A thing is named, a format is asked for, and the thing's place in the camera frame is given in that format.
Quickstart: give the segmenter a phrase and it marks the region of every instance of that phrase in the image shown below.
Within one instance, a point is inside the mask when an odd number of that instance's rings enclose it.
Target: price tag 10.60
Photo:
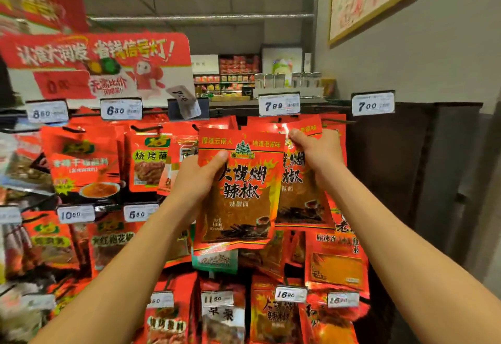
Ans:
[[[233,291],[205,291],[202,293],[202,308],[233,306]]]
[[[25,107],[28,121],[32,123],[66,122],[69,119],[65,100],[27,101]]]
[[[260,95],[258,102],[260,116],[282,116],[301,112],[299,93]]]
[[[358,292],[330,292],[327,296],[327,307],[341,309],[344,307],[358,307],[360,294]]]
[[[53,294],[27,294],[21,297],[21,305],[28,310],[49,310],[56,308],[56,297]]]
[[[102,98],[101,118],[103,120],[141,120],[143,101],[140,98]]]
[[[158,211],[159,205],[152,204],[129,204],[124,206],[124,217],[128,223],[146,221],[150,215]]]
[[[58,217],[61,224],[91,223],[96,220],[96,212],[93,204],[60,205]]]
[[[382,91],[353,94],[351,111],[354,116],[395,112],[395,92]]]
[[[308,289],[305,287],[278,286],[275,289],[277,302],[305,303]]]
[[[0,224],[21,224],[21,211],[18,206],[0,206]]]
[[[147,309],[169,309],[174,307],[174,294],[172,291],[154,292],[151,295]]]

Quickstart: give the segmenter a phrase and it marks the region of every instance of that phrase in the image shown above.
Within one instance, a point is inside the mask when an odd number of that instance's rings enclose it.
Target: price tag 11.60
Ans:
[[[80,204],[78,206],[60,205],[58,217],[61,224],[91,223],[96,220],[93,204]]]
[[[56,297],[53,294],[26,294],[21,297],[21,305],[28,310],[49,310],[56,308]]]
[[[354,116],[385,114],[395,112],[395,91],[354,93],[351,99]]]
[[[124,206],[124,217],[128,223],[146,221],[150,215],[158,211],[159,205],[152,204],[128,204]]]
[[[174,294],[172,291],[154,292],[151,295],[147,309],[169,309],[174,307]]]
[[[233,291],[205,291],[202,293],[202,308],[233,306]]]
[[[21,211],[18,206],[0,206],[0,224],[21,224]]]
[[[327,296],[327,307],[341,309],[344,307],[358,307],[360,294],[358,292],[330,292]]]
[[[65,100],[27,101],[25,107],[28,121],[32,123],[66,122],[69,119]]]
[[[282,116],[301,112],[299,93],[260,95],[258,102],[260,116]]]
[[[308,289],[305,287],[278,286],[275,289],[277,302],[305,303]]]
[[[102,98],[101,118],[103,120],[141,120],[143,101],[140,98]]]

